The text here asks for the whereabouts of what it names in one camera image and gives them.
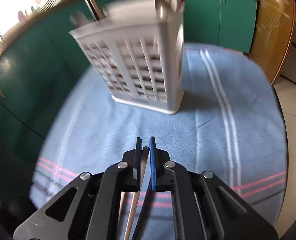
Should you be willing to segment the beige chopstick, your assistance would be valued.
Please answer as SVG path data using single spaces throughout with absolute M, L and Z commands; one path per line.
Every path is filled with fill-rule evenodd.
M 141 186 L 142 186 L 142 183 L 143 183 L 143 180 L 144 180 L 148 155 L 149 155 L 149 148 L 147 146 L 145 146 L 143 148 L 142 155 L 141 155 L 140 187 L 139 187 L 139 189 L 141 189 Z M 136 214 L 136 209 L 137 209 L 138 202 L 139 202 L 139 197 L 140 197 L 140 191 L 133 193 L 130 212 L 129 212 L 129 215 L 128 215 L 126 230 L 125 230 L 125 234 L 124 234 L 124 240 L 129 240 L 130 239 L 130 234 L 131 234 L 132 225 L 133 225 L 133 221 L 134 221 L 135 214 Z

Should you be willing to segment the blue striped towel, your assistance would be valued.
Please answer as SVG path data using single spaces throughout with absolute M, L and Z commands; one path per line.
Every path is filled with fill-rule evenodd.
M 32 202 L 44 205 L 83 171 L 102 172 L 134 147 L 157 146 L 189 171 L 211 170 L 270 224 L 281 210 L 287 139 L 275 90 L 251 60 L 191 44 L 176 114 L 115 102 L 93 68 L 71 90 L 41 149 Z

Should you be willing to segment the white plastic utensil caddy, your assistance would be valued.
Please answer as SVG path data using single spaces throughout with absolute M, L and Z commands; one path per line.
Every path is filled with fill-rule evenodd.
M 165 114 L 183 98 L 183 9 L 177 0 L 118 0 L 70 32 L 120 103 Z

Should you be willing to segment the teal lower cabinets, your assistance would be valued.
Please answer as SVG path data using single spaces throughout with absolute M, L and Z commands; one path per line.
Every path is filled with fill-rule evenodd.
M 258 0 L 186 0 L 186 42 L 249 53 Z M 82 0 L 25 23 L 0 54 L 0 198 L 27 195 L 44 139 L 89 61 L 70 36 L 69 16 L 90 12 Z

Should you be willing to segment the white dish rack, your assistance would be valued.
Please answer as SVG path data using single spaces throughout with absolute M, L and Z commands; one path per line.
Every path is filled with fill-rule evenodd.
M 42 14 L 42 13 L 48 11 L 49 9 L 58 5 L 58 3 L 60 3 L 60 1 L 61 0 L 42 0 L 37 6 L 36 13 Z

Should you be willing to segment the wooden glass sliding door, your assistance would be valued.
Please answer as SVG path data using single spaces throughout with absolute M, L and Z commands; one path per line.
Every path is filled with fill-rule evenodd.
M 294 0 L 259 0 L 250 58 L 274 83 L 286 62 L 296 28 Z

